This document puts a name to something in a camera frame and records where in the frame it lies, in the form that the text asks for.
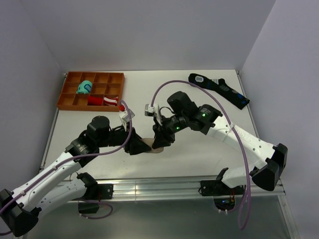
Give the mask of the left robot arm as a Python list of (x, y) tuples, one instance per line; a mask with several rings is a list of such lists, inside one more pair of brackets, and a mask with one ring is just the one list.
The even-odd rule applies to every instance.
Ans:
[(152, 152), (153, 142), (152, 138), (141, 138), (129, 119), (110, 128), (107, 117), (94, 117), (50, 166), (20, 187), (0, 192), (0, 217), (9, 228), (8, 233), (25, 235), (46, 213), (70, 200), (97, 199), (100, 188), (88, 173), (78, 174), (64, 186), (59, 183), (100, 156), (100, 148), (114, 147), (110, 154), (124, 149), (129, 155), (137, 155)]

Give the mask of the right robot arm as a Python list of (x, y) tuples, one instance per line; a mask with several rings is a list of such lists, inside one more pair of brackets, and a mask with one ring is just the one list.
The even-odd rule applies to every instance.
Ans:
[(153, 149), (170, 146), (175, 134), (185, 128), (215, 138), (238, 152), (244, 152), (247, 163), (234, 169), (224, 168), (208, 187), (215, 195), (225, 195), (232, 189), (247, 185), (248, 179), (266, 191), (273, 191), (286, 167), (288, 149), (279, 143), (267, 143), (232, 122), (211, 105), (197, 106), (184, 92), (171, 95), (167, 103), (173, 115), (160, 113), (157, 104), (145, 106), (145, 114), (154, 119)]

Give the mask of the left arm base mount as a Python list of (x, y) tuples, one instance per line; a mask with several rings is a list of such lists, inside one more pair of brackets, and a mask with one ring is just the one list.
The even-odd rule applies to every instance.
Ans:
[(85, 194), (79, 197), (78, 212), (81, 215), (91, 216), (102, 208), (102, 200), (112, 199), (114, 191), (113, 184), (97, 184), (87, 188)]

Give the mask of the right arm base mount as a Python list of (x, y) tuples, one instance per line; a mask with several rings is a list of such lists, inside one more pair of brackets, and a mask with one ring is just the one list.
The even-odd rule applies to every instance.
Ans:
[(216, 208), (225, 211), (232, 210), (235, 207), (235, 196), (242, 196), (245, 192), (245, 188), (241, 186), (229, 188), (218, 180), (202, 180), (200, 181), (198, 192), (204, 197), (214, 197)]

